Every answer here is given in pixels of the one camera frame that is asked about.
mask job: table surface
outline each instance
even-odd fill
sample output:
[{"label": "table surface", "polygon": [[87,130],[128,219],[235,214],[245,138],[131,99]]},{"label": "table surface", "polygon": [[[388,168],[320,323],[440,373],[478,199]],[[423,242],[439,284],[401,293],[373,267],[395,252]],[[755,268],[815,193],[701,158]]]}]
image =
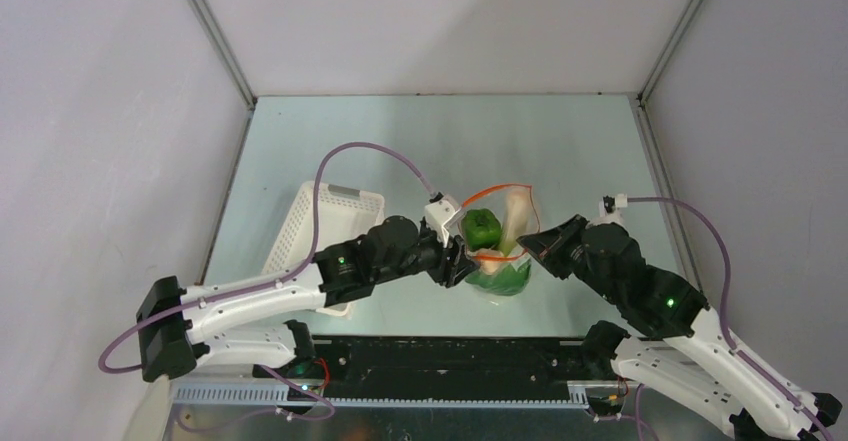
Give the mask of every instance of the table surface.
[{"label": "table surface", "polygon": [[[624,95],[262,97],[205,283],[259,274],[300,185],[349,141],[403,153],[458,200],[496,184],[531,184],[543,229],[576,213],[596,216],[604,195],[656,193]],[[323,181],[382,194],[387,216],[419,219],[427,203],[405,166],[370,150],[339,154]],[[651,264],[680,272],[658,206],[633,206],[625,218]],[[580,281],[533,268],[527,289],[511,298],[466,284],[444,289],[422,274],[378,286],[350,319],[284,318],[306,321],[313,333],[422,336],[579,337],[598,320],[620,321]]]}]

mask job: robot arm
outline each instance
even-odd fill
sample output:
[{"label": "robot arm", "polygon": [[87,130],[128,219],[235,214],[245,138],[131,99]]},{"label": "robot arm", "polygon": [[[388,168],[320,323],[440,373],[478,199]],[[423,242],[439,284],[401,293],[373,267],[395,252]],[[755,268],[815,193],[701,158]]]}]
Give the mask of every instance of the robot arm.
[{"label": "robot arm", "polygon": [[607,322],[590,330],[584,342],[588,351],[619,375],[695,410],[728,435],[813,436],[816,428],[810,419],[736,355],[744,349],[825,426],[836,421],[841,404],[833,396],[801,390],[735,335],[739,346],[732,350],[722,338],[718,313],[706,298],[680,276],[646,263],[639,244],[622,225],[615,199],[605,198],[602,206],[602,216],[591,223],[574,216],[556,228],[519,238],[519,244],[554,276],[565,279],[574,274],[615,305],[631,326],[665,341],[691,364],[643,351],[638,340]]},{"label": "robot arm", "polygon": [[[277,328],[238,328],[282,313],[329,307],[371,295],[378,284],[421,272],[452,287],[477,269],[465,256],[460,236],[447,226],[457,212],[448,197],[425,207],[420,227],[401,216],[387,218],[368,233],[315,253],[305,269],[273,288],[289,270],[224,286],[181,289],[175,277],[154,283],[137,313],[143,321],[174,306],[196,304],[139,332],[142,378],[176,378],[198,366],[263,364],[279,368],[314,357],[305,324],[289,321]],[[221,299],[230,293],[231,297]]]}]

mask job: gray wall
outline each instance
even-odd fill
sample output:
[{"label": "gray wall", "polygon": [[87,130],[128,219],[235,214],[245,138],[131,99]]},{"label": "gray wall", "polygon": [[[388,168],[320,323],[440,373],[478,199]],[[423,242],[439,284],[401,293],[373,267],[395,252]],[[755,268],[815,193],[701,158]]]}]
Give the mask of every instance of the gray wall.
[{"label": "gray wall", "polygon": [[209,0],[260,95],[635,91],[686,0]]},{"label": "gray wall", "polygon": [[185,0],[0,20],[0,439],[120,439],[144,383],[97,356],[153,280],[200,276],[245,110]]},{"label": "gray wall", "polygon": [[[730,248],[731,325],[848,403],[848,0],[707,0],[649,114],[678,195]],[[689,226],[717,300],[718,250]]]}]

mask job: purple cable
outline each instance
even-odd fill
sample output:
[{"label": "purple cable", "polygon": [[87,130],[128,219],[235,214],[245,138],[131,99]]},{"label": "purple cable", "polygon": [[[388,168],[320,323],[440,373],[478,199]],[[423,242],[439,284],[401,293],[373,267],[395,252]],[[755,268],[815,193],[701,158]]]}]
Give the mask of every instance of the purple cable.
[{"label": "purple cable", "polygon": [[[591,418],[595,418],[595,416],[596,416],[596,414],[592,410],[592,408],[589,408],[588,410],[586,410],[586,414],[588,414]],[[644,427],[645,429],[647,429],[648,432],[651,433],[651,436],[653,436],[656,441],[660,441],[660,437],[657,435],[657,432],[654,431],[654,428],[652,428],[651,425],[649,425],[647,422],[637,418],[636,416],[630,416],[630,415],[627,415],[627,414],[622,414],[621,417],[618,417],[618,416],[597,416],[597,417],[598,417],[598,421],[622,421],[622,420],[623,421],[634,421],[637,426]]]},{"label": "purple cable", "polygon": [[[639,441],[645,441],[645,438],[642,435],[642,425],[644,424],[645,426],[648,426],[648,423],[646,423],[642,419],[642,411],[639,407],[642,404],[642,390],[643,389],[645,389],[644,384],[640,384],[639,387],[636,388],[636,399],[633,402],[633,404],[634,404],[633,414],[634,414],[634,418],[636,418],[636,433],[639,435]],[[654,434],[654,438],[659,440],[656,433],[653,433],[653,434]]]},{"label": "purple cable", "polygon": [[[678,207],[681,207],[681,208],[689,211],[690,213],[694,214],[695,217],[700,219],[702,223],[704,223],[704,226],[706,226],[707,229],[710,230],[710,233],[712,233],[713,237],[716,240],[716,243],[718,243],[718,248],[721,251],[721,257],[724,260],[724,285],[721,288],[721,305],[719,305],[719,308],[718,308],[718,321],[719,321],[719,326],[721,327],[721,334],[724,336],[724,339],[727,342],[727,345],[730,346],[730,349],[732,351],[736,352],[736,354],[739,355],[739,358],[742,359],[743,361],[745,361],[745,363],[747,363],[748,366],[751,367],[751,369],[756,371],[760,376],[762,376],[766,381],[768,381],[769,384],[774,386],[775,389],[777,389],[780,392],[780,394],[785,396],[786,399],[789,400],[789,402],[791,402],[792,405],[795,406],[796,409],[798,409],[799,411],[804,413],[804,415],[807,416],[807,418],[809,418],[810,422],[812,422],[813,425],[815,425],[817,428],[819,428],[819,431],[821,431],[822,436],[824,436],[824,439],[826,441],[834,441],[834,438],[830,434],[830,431],[828,431],[827,427],[825,427],[825,425],[821,421],[819,421],[819,419],[812,413],[812,411],[810,411],[809,408],[807,408],[806,406],[803,405],[803,403],[801,403],[801,400],[799,400],[794,394],[792,394],[791,391],[786,389],[786,387],[783,386],[783,383],[781,383],[780,381],[775,379],[775,377],[772,376],[768,371],[766,371],[765,368],[760,366],[760,363],[758,363],[756,360],[754,360],[750,355],[748,355],[748,353],[738,349],[738,345],[736,344],[736,340],[733,339],[733,336],[731,336],[731,334],[730,334],[730,327],[728,326],[728,322],[727,322],[727,307],[728,307],[728,304],[729,304],[728,299],[730,299],[730,254],[727,251],[727,245],[724,244],[724,240],[721,238],[721,235],[718,233],[718,230],[715,228],[715,226],[713,226],[713,223],[711,223],[710,220],[707,219],[707,217],[704,216],[703,213],[701,213],[700,211],[695,209],[694,206],[692,206],[688,203],[685,203],[683,201],[679,201],[677,199],[665,198],[665,197],[640,197],[640,198],[628,198],[628,201],[631,202],[631,203],[667,203],[667,204],[672,204],[674,206],[678,206]],[[638,414],[639,413],[638,398],[639,398],[639,395],[638,395],[638,392],[637,392],[637,394],[636,394],[636,399],[637,399],[637,401],[636,401],[636,413],[637,413],[636,416],[637,417],[639,416],[639,414]]]},{"label": "purple cable", "polygon": [[[324,176],[324,169],[327,167],[327,163],[330,161],[330,159],[333,156],[340,153],[341,151],[344,151],[346,149],[351,149],[351,148],[370,148],[370,149],[374,149],[374,150],[380,151],[382,153],[385,153],[385,154],[388,154],[388,155],[394,157],[398,161],[405,164],[410,170],[412,170],[413,173],[415,173],[415,176],[417,176],[418,180],[421,182],[421,184],[424,185],[424,189],[427,190],[427,194],[431,198],[436,196],[436,194],[438,194],[437,191],[433,188],[433,185],[427,179],[427,177],[424,176],[424,173],[422,173],[421,170],[419,170],[418,167],[416,167],[415,164],[413,164],[413,162],[409,158],[398,153],[397,151],[389,149],[385,146],[381,146],[379,144],[368,143],[368,142],[352,142],[352,143],[342,144],[342,145],[334,148],[332,151],[327,153],[326,156],[324,156],[324,159],[321,160],[321,164],[318,166],[318,173],[315,175],[315,182],[314,182],[314,186],[312,188],[312,213],[313,213],[313,216],[312,216],[312,244],[309,247],[309,254],[306,255],[303,262],[301,262],[291,272],[287,272],[285,275],[283,275],[280,278],[274,278],[274,279],[271,279],[268,282],[257,284],[255,286],[249,286],[249,287],[246,287],[246,288],[236,289],[236,290],[229,291],[229,292],[226,292],[226,293],[220,293],[220,294],[214,294],[214,295],[211,295],[211,296],[207,296],[206,297],[207,303],[214,303],[216,301],[221,301],[221,300],[229,299],[229,298],[236,297],[236,296],[242,296],[242,295],[245,295],[245,294],[255,293],[257,291],[263,291],[265,289],[274,288],[276,286],[277,282],[285,283],[285,282],[289,281],[290,279],[294,278],[295,276],[297,276],[298,274],[300,274],[301,272],[303,272],[303,270],[306,269],[307,266],[309,266],[309,264],[312,261],[312,257],[313,257],[313,255],[315,254],[315,251],[318,248],[318,191],[319,191],[319,188],[321,186],[321,178],[323,178],[323,176]],[[121,366],[121,367],[118,367],[118,368],[113,368],[113,367],[109,366],[108,364],[106,364],[106,361],[109,359],[109,355],[111,355],[112,352],[115,351],[115,349],[118,346],[120,346],[121,343],[126,341],[129,337],[133,336],[134,334],[137,334],[142,329],[146,328],[147,326],[150,326],[151,324],[153,324],[153,323],[155,323],[155,322],[157,322],[161,319],[167,318],[168,316],[171,316],[173,314],[185,311],[187,309],[199,306],[200,301],[201,300],[198,299],[198,300],[195,300],[195,301],[190,301],[190,302],[185,303],[185,304],[181,304],[179,306],[174,306],[172,308],[168,308],[168,309],[166,309],[162,312],[159,312],[159,313],[154,314],[153,316],[150,316],[149,318],[145,319],[144,321],[141,321],[138,324],[136,324],[135,326],[131,327],[130,329],[124,331],[123,333],[121,333],[120,336],[115,338],[111,343],[109,343],[108,346],[106,346],[106,349],[103,350],[103,352],[100,354],[100,358],[97,360],[97,366],[100,368],[101,371],[103,371],[104,373],[107,373],[107,374],[129,373],[129,372],[137,371],[137,370],[141,369],[141,364],[136,364],[136,365],[132,365],[132,366]],[[273,372],[271,375],[274,376],[275,378],[279,379],[280,381],[286,383],[290,387],[294,387],[294,389],[303,392],[303,390],[301,390],[298,386],[295,386],[290,381],[279,376],[276,372]],[[330,414],[327,417],[332,416],[332,414],[335,413],[335,408],[326,399],[324,399],[321,396],[318,396],[316,394],[313,394],[313,393],[304,393],[304,394],[307,394],[308,396],[310,396],[310,397],[316,399],[317,401],[319,401],[323,404],[326,404],[328,407],[330,407]],[[264,408],[262,410],[257,410],[257,411],[254,411],[252,413],[248,413],[249,415],[245,415],[245,416],[239,418],[238,421],[256,416],[258,414],[264,414],[265,412],[268,412],[268,409],[269,408]],[[302,417],[302,418],[299,418],[299,419],[320,420],[320,419],[326,419],[326,418],[325,417],[314,417],[313,418],[313,417],[310,417],[310,416],[306,416],[306,417]]]},{"label": "purple cable", "polygon": [[298,385],[292,383],[291,381],[289,381],[288,379],[280,376],[276,371],[269,368],[268,366],[261,366],[261,368],[264,369],[265,372],[267,372],[268,374],[273,376],[274,379],[284,383],[289,388],[294,389],[295,391],[298,391],[301,394],[305,394],[305,395],[309,396],[310,398],[314,399],[315,401],[323,404],[324,406],[327,406],[327,408],[330,409],[330,412],[326,413],[326,414],[322,414],[320,416],[305,416],[303,414],[292,413],[291,411],[287,411],[283,408],[260,408],[260,409],[255,409],[253,411],[245,413],[242,416],[239,416],[238,418],[227,421],[224,424],[220,424],[218,426],[213,426],[211,428],[192,428],[192,427],[186,426],[185,423],[183,423],[181,416],[177,417],[177,425],[179,425],[179,427],[183,431],[187,431],[189,433],[195,433],[195,434],[203,434],[203,433],[211,433],[213,431],[220,431],[222,429],[226,429],[226,428],[229,428],[229,427],[234,426],[236,424],[239,424],[246,419],[252,418],[254,416],[263,415],[263,414],[277,414],[277,415],[285,414],[286,417],[291,416],[293,419],[304,419],[304,420],[307,420],[307,421],[321,421],[321,420],[324,420],[324,419],[328,419],[328,418],[332,417],[334,414],[336,414],[336,407],[333,406],[332,403],[330,403],[327,399],[313,393],[312,391],[301,389],[300,386],[298,386]]}]

